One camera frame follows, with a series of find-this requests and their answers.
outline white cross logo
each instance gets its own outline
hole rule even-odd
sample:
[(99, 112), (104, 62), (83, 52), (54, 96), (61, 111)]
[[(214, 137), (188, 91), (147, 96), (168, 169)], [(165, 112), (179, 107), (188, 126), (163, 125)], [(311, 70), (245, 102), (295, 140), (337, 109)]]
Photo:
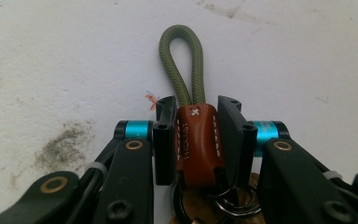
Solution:
[(195, 115), (199, 115), (199, 114), (200, 114), (200, 112), (198, 109), (191, 110), (191, 116), (195, 116)]

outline metal key ring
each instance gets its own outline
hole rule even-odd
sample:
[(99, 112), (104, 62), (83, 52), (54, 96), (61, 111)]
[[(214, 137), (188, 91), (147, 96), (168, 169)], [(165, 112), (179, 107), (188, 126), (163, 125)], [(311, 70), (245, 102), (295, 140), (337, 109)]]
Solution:
[[(185, 205), (183, 203), (182, 190), (180, 184), (175, 184), (173, 186), (172, 193), (172, 208), (173, 212), (176, 214), (179, 222), (182, 224), (191, 224), (193, 220), (187, 215), (185, 210)], [(232, 224), (234, 219), (231, 217), (225, 216), (221, 219), (218, 224)]]
[(215, 177), (217, 185), (213, 188), (201, 189), (201, 191), (209, 198), (217, 200), (228, 195), (232, 189), (228, 185), (225, 172), (216, 172)]
[(234, 206), (233, 203), (229, 203), (227, 200), (223, 200), (222, 203), (219, 202), (219, 200), (215, 200), (214, 203), (216, 204), (219, 209), (224, 212), (227, 216), (232, 218), (243, 218), (243, 217), (252, 217), (254, 215), (257, 215), (261, 212), (260, 205), (256, 205), (252, 208), (252, 205), (255, 203), (255, 190), (253, 190), (252, 187), (249, 187), (249, 190), (251, 191), (250, 197), (251, 202), (249, 205), (245, 206)]

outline brass rivet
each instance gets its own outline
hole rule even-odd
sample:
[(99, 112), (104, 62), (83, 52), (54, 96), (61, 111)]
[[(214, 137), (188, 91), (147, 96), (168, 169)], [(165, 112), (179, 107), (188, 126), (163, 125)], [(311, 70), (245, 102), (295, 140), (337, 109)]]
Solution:
[(133, 141), (130, 141), (126, 144), (126, 149), (129, 149), (129, 150), (136, 150), (136, 149), (139, 149), (143, 146), (144, 144), (141, 142), (141, 141), (138, 141), (138, 140), (133, 140)]
[(45, 181), (45, 183), (40, 186), (40, 191), (43, 193), (54, 193), (63, 189), (67, 183), (68, 179), (65, 176), (55, 176)]
[(282, 142), (282, 141), (279, 141), (279, 142), (274, 142), (274, 146), (277, 148), (277, 149), (280, 149), (280, 150), (283, 150), (283, 151), (289, 151), (289, 150), (292, 150), (292, 145), (286, 143), (286, 142)]

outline green paracord loop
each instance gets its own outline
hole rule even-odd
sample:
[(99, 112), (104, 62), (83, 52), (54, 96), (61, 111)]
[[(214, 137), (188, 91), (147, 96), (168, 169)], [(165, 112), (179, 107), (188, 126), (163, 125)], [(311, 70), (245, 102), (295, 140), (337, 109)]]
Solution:
[[(193, 101), (191, 101), (186, 84), (183, 81), (171, 55), (170, 44), (177, 37), (184, 39), (191, 48), (191, 82)], [(165, 71), (173, 85), (176, 97), (178, 98), (179, 106), (205, 103), (202, 45), (196, 34), (194, 34), (190, 28), (184, 25), (174, 25), (168, 28), (162, 34), (159, 41), (159, 58), (161, 59), (162, 65), (164, 66)]]

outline screw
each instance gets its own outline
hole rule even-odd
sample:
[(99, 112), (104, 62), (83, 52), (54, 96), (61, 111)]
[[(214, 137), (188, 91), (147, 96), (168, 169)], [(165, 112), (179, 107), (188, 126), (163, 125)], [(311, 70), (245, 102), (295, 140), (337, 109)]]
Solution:
[(129, 223), (132, 206), (124, 200), (117, 200), (107, 206), (105, 214), (109, 223)]
[(57, 192), (68, 183), (68, 179), (65, 176), (55, 176), (45, 181), (40, 186), (40, 191), (43, 193), (54, 193)]
[(143, 146), (144, 144), (141, 142), (141, 141), (138, 141), (138, 140), (133, 140), (133, 141), (130, 141), (126, 144), (126, 149), (129, 149), (129, 150), (136, 150), (136, 149), (139, 149)]
[(283, 142), (283, 141), (274, 142), (274, 146), (277, 149), (280, 149), (280, 150), (283, 150), (283, 151), (289, 151), (289, 150), (293, 149), (292, 145), (290, 145), (290, 144), (288, 144), (286, 142)]
[(340, 223), (354, 223), (355, 216), (344, 203), (327, 201), (324, 203), (323, 208), (328, 216)]

